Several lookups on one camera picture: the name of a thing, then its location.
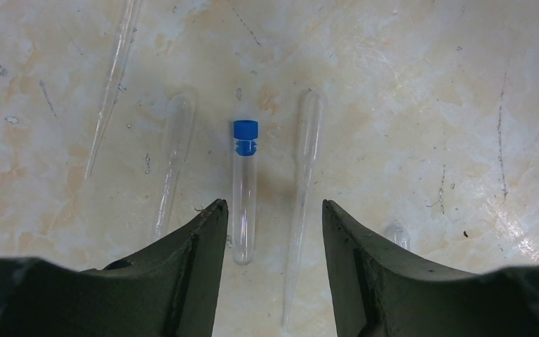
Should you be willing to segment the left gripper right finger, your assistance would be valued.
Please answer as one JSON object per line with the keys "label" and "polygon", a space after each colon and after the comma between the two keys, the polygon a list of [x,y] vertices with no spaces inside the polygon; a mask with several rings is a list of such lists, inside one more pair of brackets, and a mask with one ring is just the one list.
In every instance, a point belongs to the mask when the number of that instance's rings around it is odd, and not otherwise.
{"label": "left gripper right finger", "polygon": [[331,200],[322,226],[339,336],[539,336],[539,265],[457,270],[397,246]]}

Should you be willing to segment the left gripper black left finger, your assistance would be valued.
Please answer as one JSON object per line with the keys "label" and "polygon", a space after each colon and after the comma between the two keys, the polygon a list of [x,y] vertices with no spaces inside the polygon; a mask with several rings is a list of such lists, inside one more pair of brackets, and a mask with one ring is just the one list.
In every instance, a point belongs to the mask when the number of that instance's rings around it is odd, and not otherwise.
{"label": "left gripper black left finger", "polygon": [[0,336],[210,336],[228,215],[215,200],[101,270],[0,258]]}

